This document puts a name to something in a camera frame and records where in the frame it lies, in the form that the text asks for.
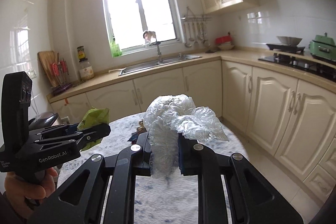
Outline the person's left hand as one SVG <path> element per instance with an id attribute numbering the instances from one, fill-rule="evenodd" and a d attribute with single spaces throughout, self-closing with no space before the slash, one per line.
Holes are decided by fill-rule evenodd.
<path id="1" fill-rule="evenodd" d="M 45 170 L 40 185 L 22 181 L 14 172 L 8 172 L 5 178 L 5 190 L 9 203 L 23 218 L 28 218 L 33 211 L 25 203 L 25 198 L 42 201 L 55 191 L 54 177 L 58 173 L 53 168 Z"/>

